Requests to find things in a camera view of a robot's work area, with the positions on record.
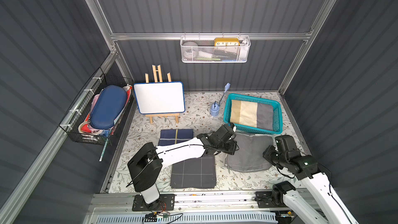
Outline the plain grey pillowcase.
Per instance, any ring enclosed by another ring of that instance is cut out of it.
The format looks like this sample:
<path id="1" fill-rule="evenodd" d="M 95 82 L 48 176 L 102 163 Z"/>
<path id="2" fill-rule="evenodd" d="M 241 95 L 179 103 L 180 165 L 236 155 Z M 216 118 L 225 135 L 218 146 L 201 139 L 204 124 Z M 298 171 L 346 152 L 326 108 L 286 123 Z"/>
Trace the plain grey pillowcase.
<path id="1" fill-rule="evenodd" d="M 269 146 L 274 145 L 274 140 L 267 135 L 248 135 L 237 133 L 238 151 L 234 155 L 227 155 L 225 165 L 228 169 L 241 172 L 259 172 L 269 170 L 273 165 L 263 158 L 263 153 Z"/>

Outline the teal plastic basket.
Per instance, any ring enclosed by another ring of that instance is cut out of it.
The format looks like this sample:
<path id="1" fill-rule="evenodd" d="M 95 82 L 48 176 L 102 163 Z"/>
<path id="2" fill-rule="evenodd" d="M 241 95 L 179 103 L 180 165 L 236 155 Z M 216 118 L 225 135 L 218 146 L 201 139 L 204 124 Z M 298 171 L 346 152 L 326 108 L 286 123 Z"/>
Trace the teal plastic basket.
<path id="1" fill-rule="evenodd" d="M 224 109 L 225 123 L 232 123 L 239 131 L 277 135 L 283 131 L 282 107 L 274 100 L 232 93 Z"/>

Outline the beige cream grey pillowcase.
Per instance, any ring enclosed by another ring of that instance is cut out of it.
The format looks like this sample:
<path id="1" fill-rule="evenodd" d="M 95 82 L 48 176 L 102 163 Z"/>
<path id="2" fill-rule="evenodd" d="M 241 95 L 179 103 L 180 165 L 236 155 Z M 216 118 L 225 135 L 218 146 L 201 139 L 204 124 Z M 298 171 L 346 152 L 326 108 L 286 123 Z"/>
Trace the beige cream grey pillowcase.
<path id="1" fill-rule="evenodd" d="M 232 100 L 230 122 L 272 131 L 273 112 L 269 104 Z"/>

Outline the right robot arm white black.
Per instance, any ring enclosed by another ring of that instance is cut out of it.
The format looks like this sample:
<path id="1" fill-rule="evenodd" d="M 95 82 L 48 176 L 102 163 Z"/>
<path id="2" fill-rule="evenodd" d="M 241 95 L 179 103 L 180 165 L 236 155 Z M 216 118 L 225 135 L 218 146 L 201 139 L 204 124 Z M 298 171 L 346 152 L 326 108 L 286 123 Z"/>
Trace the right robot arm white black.
<path id="1" fill-rule="evenodd" d="M 302 155 L 295 140 L 289 135 L 275 137 L 276 146 L 269 146 L 263 158 L 277 169 L 287 169 L 299 180 L 318 203 L 323 215 L 307 203 L 288 181 L 273 186 L 271 201 L 285 205 L 306 224 L 357 224 L 358 221 L 332 187 L 328 176 L 311 155 Z"/>

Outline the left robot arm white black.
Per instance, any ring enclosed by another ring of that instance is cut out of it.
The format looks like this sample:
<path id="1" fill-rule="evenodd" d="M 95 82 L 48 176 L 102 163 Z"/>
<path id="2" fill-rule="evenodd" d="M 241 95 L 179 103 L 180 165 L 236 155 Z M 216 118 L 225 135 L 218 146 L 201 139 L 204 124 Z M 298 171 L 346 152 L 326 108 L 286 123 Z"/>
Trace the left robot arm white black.
<path id="1" fill-rule="evenodd" d="M 127 163 L 131 176 L 129 184 L 141 194 L 146 204 L 159 201 L 156 181 L 162 169 L 189 159 L 214 157 L 220 153 L 234 155 L 238 150 L 235 131 L 233 123 L 226 123 L 217 131 L 199 134 L 182 143 L 169 146 L 146 143 Z"/>

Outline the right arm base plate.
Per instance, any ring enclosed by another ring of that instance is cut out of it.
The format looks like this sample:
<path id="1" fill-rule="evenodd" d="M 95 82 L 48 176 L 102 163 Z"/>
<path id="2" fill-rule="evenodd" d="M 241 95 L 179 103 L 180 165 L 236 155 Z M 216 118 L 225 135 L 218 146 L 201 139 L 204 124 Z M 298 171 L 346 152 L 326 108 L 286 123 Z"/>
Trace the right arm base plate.
<path id="1" fill-rule="evenodd" d="M 274 191 L 257 191 L 255 201 L 258 208 L 286 207 L 283 202 L 283 195 Z"/>

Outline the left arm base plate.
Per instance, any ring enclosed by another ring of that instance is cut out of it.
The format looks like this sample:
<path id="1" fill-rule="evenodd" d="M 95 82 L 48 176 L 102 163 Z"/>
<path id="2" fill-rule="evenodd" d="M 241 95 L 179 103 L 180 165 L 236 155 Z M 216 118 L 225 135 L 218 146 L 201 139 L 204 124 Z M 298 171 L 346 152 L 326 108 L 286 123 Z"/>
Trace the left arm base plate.
<path id="1" fill-rule="evenodd" d="M 161 212 L 172 211 L 175 205 L 175 194 L 160 194 L 160 198 L 152 203 L 146 203 L 142 195 L 134 197 L 132 211 L 133 212 Z"/>

